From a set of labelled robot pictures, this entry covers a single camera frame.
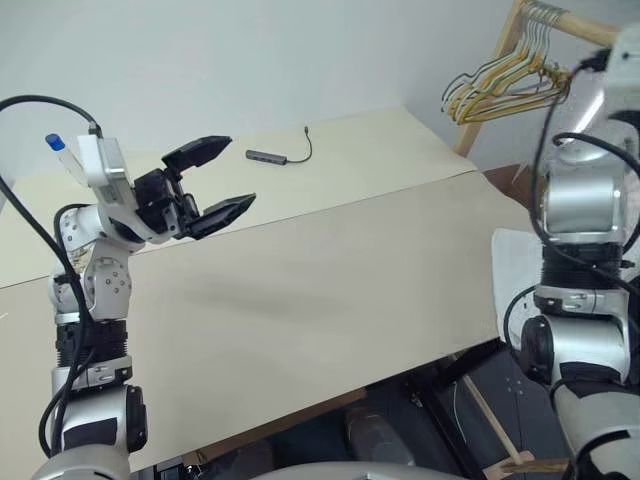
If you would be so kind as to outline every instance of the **wooden stick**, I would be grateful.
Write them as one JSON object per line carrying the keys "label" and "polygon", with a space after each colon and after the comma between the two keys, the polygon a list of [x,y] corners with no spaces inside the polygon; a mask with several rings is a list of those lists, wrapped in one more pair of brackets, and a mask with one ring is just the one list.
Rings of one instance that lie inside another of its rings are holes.
{"label": "wooden stick", "polygon": [[[511,6],[511,10],[509,11],[504,27],[502,27],[502,33],[500,33],[500,38],[498,39],[498,44],[496,45],[492,58],[498,58],[506,55],[511,52],[516,46],[516,43],[518,43],[518,38],[520,38],[519,13],[520,8],[522,7],[522,1],[523,0],[513,1],[513,5]],[[453,147],[453,151],[463,157],[468,156],[481,128],[482,123],[480,122],[468,123],[459,128],[458,142],[456,143],[456,146]]]}
{"label": "wooden stick", "polygon": [[[520,458],[524,461],[522,465],[526,465],[528,462],[535,460],[533,453],[529,450],[522,450],[520,452]],[[482,472],[484,476],[487,477],[487,480],[502,480],[503,478],[507,478],[513,473],[505,472],[502,467],[504,465],[514,465],[511,457],[507,457],[504,460],[500,460],[498,463],[494,463],[493,465],[489,465],[487,468],[483,468]]]}
{"label": "wooden stick", "polygon": [[604,47],[612,47],[620,32],[615,25],[596,22],[572,12],[563,13],[553,28]]}
{"label": "wooden stick", "polygon": [[505,463],[500,466],[505,473],[557,473],[564,472],[569,465],[568,458],[554,458],[548,460],[531,460],[524,462],[522,465],[514,465],[513,463]]}
{"label": "wooden stick", "polygon": [[471,380],[471,377],[469,377],[469,375],[465,375],[464,377],[462,377],[462,381],[469,390],[469,393],[471,393],[471,396],[480,407],[480,410],[482,410],[484,416],[487,417],[491,428],[493,428],[493,431],[496,432],[498,439],[507,450],[507,453],[513,460],[513,463],[515,463],[516,465],[522,465],[523,461],[520,457],[520,454],[518,453],[518,449],[509,438],[509,435],[507,435],[507,432],[504,431],[504,428],[502,428],[502,425],[498,421],[498,418],[495,416],[495,414],[491,410],[491,407],[480,393],[480,390],[478,390],[478,387],[476,387],[476,384],[473,383],[473,380]]}

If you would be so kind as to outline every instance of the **gray object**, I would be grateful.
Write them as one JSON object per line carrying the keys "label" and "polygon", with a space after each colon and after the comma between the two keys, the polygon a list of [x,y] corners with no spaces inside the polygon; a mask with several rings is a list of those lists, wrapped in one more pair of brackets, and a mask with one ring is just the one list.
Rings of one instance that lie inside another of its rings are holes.
{"label": "gray object", "polygon": [[276,470],[256,480],[460,480],[461,477],[407,465],[371,462],[310,463]]}
{"label": "gray object", "polygon": [[284,165],[287,163],[287,157],[284,155],[277,155],[275,153],[247,150],[246,155],[249,160],[257,160],[258,162],[273,163],[275,165]]}
{"label": "gray object", "polygon": [[347,437],[356,459],[415,466],[409,448],[384,417],[366,407],[347,412]]}

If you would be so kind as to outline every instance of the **black cable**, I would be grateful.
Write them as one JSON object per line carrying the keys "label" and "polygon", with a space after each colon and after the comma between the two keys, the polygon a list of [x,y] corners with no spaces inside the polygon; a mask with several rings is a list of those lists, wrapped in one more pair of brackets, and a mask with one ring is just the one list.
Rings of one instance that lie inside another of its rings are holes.
{"label": "black cable", "polygon": [[305,125],[304,127],[304,136],[307,137],[307,142],[309,142],[309,155],[307,155],[302,160],[287,160],[287,163],[304,163],[311,158],[313,155],[313,144],[311,143],[311,138],[309,137],[309,127]]}
{"label": "black cable", "polygon": [[529,288],[525,288],[524,290],[522,290],[519,294],[513,297],[513,299],[509,303],[509,306],[507,307],[507,310],[504,312],[504,320],[502,321],[502,333],[504,334],[504,341],[507,344],[509,353],[511,354],[511,357],[515,360],[516,364],[519,364],[519,359],[518,359],[518,356],[516,355],[515,348],[511,343],[511,335],[509,333],[509,317],[511,317],[511,312],[513,311],[516,304],[522,298],[526,297],[531,292],[533,292],[535,288],[536,286],[532,285]]}
{"label": "black cable", "polygon": [[[581,63],[569,75],[569,82],[571,82],[573,80],[573,78],[578,74],[579,71],[584,70],[586,68],[588,68],[588,67],[585,66],[584,63]],[[530,182],[530,185],[529,185],[529,187],[530,187],[530,192],[529,192],[529,219],[531,221],[531,226],[533,228],[533,231],[536,233],[536,235],[538,235],[538,238],[540,238],[540,241],[542,242],[542,244],[546,248],[548,248],[553,253],[555,253],[559,257],[563,258],[567,262],[572,263],[573,265],[575,265],[575,266],[577,266],[579,268],[588,270],[593,275],[609,281],[610,283],[612,283],[612,284],[614,284],[614,285],[626,290],[631,295],[635,295],[635,296],[639,296],[640,297],[640,292],[636,288],[631,286],[629,283],[625,282],[624,280],[622,280],[622,279],[620,279],[620,278],[618,278],[618,277],[616,277],[614,275],[610,275],[609,273],[599,269],[597,266],[592,265],[589,262],[585,262],[582,259],[576,258],[576,257],[574,257],[572,255],[569,255],[569,254],[563,252],[562,250],[560,250],[551,241],[551,237],[547,234],[547,232],[544,231],[544,229],[540,225],[540,222],[538,220],[538,210],[536,208],[536,202],[537,202],[536,194],[537,194],[537,189],[538,189],[538,170],[539,170],[539,166],[540,166],[540,160],[542,158],[542,150],[544,148],[544,144],[545,144],[545,141],[547,139],[547,132],[549,130],[549,124],[551,123],[551,117],[553,116],[553,112],[554,112],[556,106],[558,105],[558,101],[559,101],[559,97],[555,97],[553,99],[553,103],[551,104],[551,106],[549,108],[549,111],[547,112],[547,116],[546,116],[546,118],[544,120],[544,125],[542,127],[542,133],[540,135],[540,139],[538,141],[538,146],[536,148],[536,153],[535,153],[535,156],[534,156],[533,165],[531,167],[531,182]]]}
{"label": "black cable", "polygon": [[[89,367],[89,364],[91,363],[91,360],[93,360],[95,353],[96,352],[93,349],[89,352],[89,355],[87,355],[87,358],[84,361],[84,363],[78,368],[76,373],[73,375],[74,382]],[[47,407],[44,409],[44,413],[42,414],[42,417],[40,417],[40,422],[38,423],[38,441],[40,442],[40,448],[42,448],[42,451],[44,452],[44,454],[49,458],[51,457],[51,449],[49,448],[49,443],[47,442],[47,421],[49,420],[49,417],[51,416],[51,412],[53,412],[53,409],[56,408],[56,405],[60,401],[61,397],[62,397],[62,387],[51,398],[51,400],[47,404]]]}
{"label": "black cable", "polygon": [[[553,142],[554,145],[560,146],[562,145],[562,140],[565,138],[573,138],[574,140],[579,140],[581,142],[589,143],[598,148],[606,150],[609,153],[614,154],[615,156],[620,158],[620,160],[622,160],[631,170],[633,170],[633,172],[637,175],[638,180],[640,180],[640,164],[626,150],[623,150],[622,148],[617,147],[615,145],[611,145],[610,143],[605,142],[604,140],[601,140],[597,137],[586,135],[584,133],[575,133],[575,132],[559,133],[557,135],[554,135],[551,141]],[[631,235],[627,239],[627,242],[624,244],[624,247],[622,248],[622,251],[624,253],[628,252],[631,249],[631,247],[633,247],[633,244],[636,243],[638,236],[640,236],[640,213],[638,214],[638,219],[636,220],[636,226],[633,229],[633,232],[631,233]]]}
{"label": "black cable", "polygon": [[564,470],[562,478],[560,478],[560,480],[573,480],[573,472],[573,464],[569,462],[569,465],[567,465],[567,468]]}
{"label": "black cable", "polygon": [[[61,100],[58,98],[54,98],[54,97],[48,97],[44,95],[21,95],[17,97],[11,97],[0,102],[0,111],[20,103],[34,103],[34,102],[48,103],[48,104],[58,105],[58,106],[67,108],[77,113],[78,115],[80,115],[81,117],[83,117],[85,120],[89,122],[90,124],[89,133],[95,134],[98,136],[102,135],[100,126],[88,112],[86,112],[85,110],[81,109],[80,107],[70,102],[67,102],[65,100]],[[49,233],[44,229],[44,227],[42,227],[42,225],[33,217],[33,215],[31,215],[29,210],[27,210],[27,208],[22,204],[22,202],[18,199],[18,197],[15,196],[15,194],[13,193],[11,188],[7,185],[7,183],[4,181],[1,175],[0,175],[0,191],[4,194],[4,196],[7,198],[9,203],[13,205],[13,207],[18,211],[18,213],[29,224],[29,226],[33,228],[33,230],[38,234],[38,236],[47,244],[47,246],[51,249],[51,251],[53,251],[53,253],[56,255],[56,257],[62,264],[62,267],[64,268],[65,277],[66,277],[65,281],[69,283],[71,291],[73,292],[73,295],[78,303],[78,317],[79,317],[79,324],[80,324],[78,341],[76,342],[76,345],[73,351],[73,356],[71,360],[71,365],[69,367],[69,374],[67,375],[67,380],[65,381],[65,384],[61,388],[60,398],[57,402],[58,411],[56,412],[56,419],[54,421],[54,428],[52,432],[52,447],[48,452],[49,455],[55,455],[60,451],[61,431],[62,431],[62,422],[64,419],[64,413],[66,411],[67,403],[69,401],[69,397],[71,394],[71,389],[74,382],[74,375],[76,375],[78,372],[80,355],[82,353],[86,330],[88,328],[88,325],[90,324],[90,321],[92,320],[91,314],[89,313],[89,310],[87,308],[87,304],[84,297],[84,292],[82,290],[82,286],[80,284],[79,276],[76,273],[73,266],[71,265],[71,262],[67,258],[64,248],[60,247],[60,245],[57,244],[53,238],[51,238],[51,235],[49,235]]]}
{"label": "black cable", "polygon": [[16,97],[10,97],[2,100],[0,102],[0,111],[13,105],[18,105],[20,103],[49,103],[51,105],[64,107],[77,113],[91,124],[89,133],[95,134],[98,137],[102,137],[102,129],[100,128],[100,125],[98,125],[98,122],[96,122],[95,118],[93,118],[91,114],[89,114],[89,112],[83,110],[82,108],[74,105],[71,102],[67,102],[66,100],[62,100],[60,98],[49,97],[46,95],[18,95]]}

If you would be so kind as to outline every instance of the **clothes hanger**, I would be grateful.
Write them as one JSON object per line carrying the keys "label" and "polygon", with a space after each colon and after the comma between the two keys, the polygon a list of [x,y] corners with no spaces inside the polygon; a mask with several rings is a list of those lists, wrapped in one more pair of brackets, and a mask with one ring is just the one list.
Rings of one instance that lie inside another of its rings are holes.
{"label": "clothes hanger", "polygon": [[[558,75],[551,75],[553,69],[544,65],[549,51],[549,32],[551,25],[563,13],[562,10],[555,7],[534,8],[529,12],[532,20],[541,25],[537,30],[534,45],[532,47],[533,56],[529,65],[526,62],[516,65],[509,71],[504,72],[495,78],[490,88],[475,95],[469,100],[470,96],[463,99],[455,112],[455,120],[458,124],[469,123],[471,121],[481,121],[481,119],[497,118],[499,116],[511,115],[534,108],[542,108],[549,104],[555,96],[568,94],[567,82],[562,82]],[[538,73],[549,76],[552,80],[552,88],[539,91],[540,84],[536,91],[530,94],[518,94],[513,96],[507,89],[517,83],[520,79],[532,73]],[[509,95],[501,100],[487,101],[488,97],[500,97]]]}
{"label": "clothes hanger", "polygon": [[476,109],[470,115],[467,115],[464,118],[464,123],[484,122],[494,118],[544,108],[551,105],[558,96],[561,97],[558,103],[563,103],[570,89],[569,72],[558,69],[558,71],[552,75],[556,77],[554,78],[555,86],[553,88],[544,90],[538,94],[531,94],[529,97],[521,98],[518,101],[513,101],[513,99],[507,101],[507,99],[505,99],[502,104],[498,102],[494,102],[493,104],[488,103],[483,106],[485,108]]}
{"label": "clothes hanger", "polygon": [[[523,5],[523,10],[526,11],[527,9],[529,9],[531,7],[531,5],[529,3]],[[531,29],[531,22],[528,20],[529,17],[522,17],[522,20],[525,20],[525,25],[523,28],[523,35],[520,36],[520,38],[518,39],[518,43],[516,44],[515,48],[511,51],[511,53],[508,53],[507,55],[503,55],[500,58],[497,58],[495,60],[491,60],[483,65],[481,65],[478,70],[476,71],[476,73],[474,74],[473,77],[471,77],[468,81],[463,81],[460,84],[458,84],[457,86],[455,86],[455,88],[452,88],[451,91],[449,91],[448,93],[445,92],[443,94],[443,97],[445,97],[443,106],[441,108],[442,111],[444,111],[445,109],[449,110],[449,114],[451,115],[453,112],[451,111],[451,105],[453,103],[456,102],[457,98],[460,98],[461,95],[464,95],[464,92],[467,91],[469,88],[473,88],[474,85],[477,84],[478,80],[481,78],[481,76],[490,71],[493,68],[501,68],[501,66],[505,66],[505,68],[507,68],[509,65],[511,65],[512,60],[516,59],[516,58],[520,58],[523,53],[526,51],[526,47],[527,44],[530,41],[530,29]]]}
{"label": "clothes hanger", "polygon": [[485,70],[485,75],[482,78],[476,79],[474,83],[466,84],[466,88],[459,90],[450,99],[448,113],[454,119],[457,120],[460,107],[464,106],[467,100],[472,96],[479,93],[487,93],[491,89],[492,81],[496,76],[501,75],[505,71],[510,71],[511,68],[518,65],[526,64],[527,59],[532,53],[532,47],[534,43],[534,35],[537,25],[531,21],[533,16],[532,11],[537,7],[533,4],[525,4],[523,6],[523,12],[527,13],[523,18],[526,19],[525,27],[523,29],[523,40],[518,45],[519,49],[514,49],[511,54],[502,57],[502,61],[495,65],[493,68]]}
{"label": "clothes hanger", "polygon": [[[503,56],[498,57],[498,58],[494,58],[493,60],[490,60],[490,61],[480,65],[478,67],[478,69],[475,71],[475,73],[473,73],[471,75],[468,74],[468,73],[461,73],[460,75],[455,77],[453,80],[451,80],[449,82],[449,84],[447,85],[447,87],[444,89],[444,92],[442,92],[442,96],[441,96],[440,99],[442,100],[443,106],[441,107],[440,110],[444,111],[444,105],[449,101],[449,97],[457,89],[459,89],[460,87],[462,87],[464,85],[474,83],[474,81],[477,80],[479,78],[479,76],[482,75],[482,73],[484,71],[486,71],[488,68],[492,68],[495,65],[498,65],[498,64],[504,62],[507,57],[514,56],[522,48],[522,44],[523,44],[524,40],[525,40],[524,36],[521,35],[520,38],[518,39],[518,43],[514,47],[513,51],[511,51],[511,53],[509,53],[507,55],[503,55]],[[462,79],[463,77],[466,77],[468,80],[462,80],[462,82],[458,83],[457,85],[454,85],[458,80]]]}
{"label": "clothes hanger", "polygon": [[460,98],[455,112],[452,114],[453,119],[458,123],[470,108],[473,108],[475,103],[492,94],[495,87],[499,85],[503,79],[511,78],[513,75],[518,73],[523,74],[522,76],[524,76],[531,73],[532,69],[537,70],[540,59],[540,23],[537,20],[541,9],[536,5],[527,5],[527,7],[529,8],[529,11],[526,12],[528,20],[526,35],[529,36],[530,41],[527,44],[526,51],[523,52],[525,55],[519,56],[515,62],[509,62],[509,64],[489,72],[481,85],[472,90],[468,90],[465,95]]}

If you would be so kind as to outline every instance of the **white cloth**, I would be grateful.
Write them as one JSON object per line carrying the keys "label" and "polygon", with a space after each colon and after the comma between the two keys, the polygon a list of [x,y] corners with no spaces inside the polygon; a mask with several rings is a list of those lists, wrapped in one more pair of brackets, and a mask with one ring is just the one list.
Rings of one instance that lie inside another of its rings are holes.
{"label": "white cloth", "polygon": [[[540,281],[542,245],[533,233],[499,228],[491,239],[491,267],[493,270],[493,301],[498,314],[498,332],[502,334],[502,321],[511,299],[522,290]],[[540,311],[533,304],[530,293],[514,307],[509,319],[511,342],[520,349],[522,325]]]}

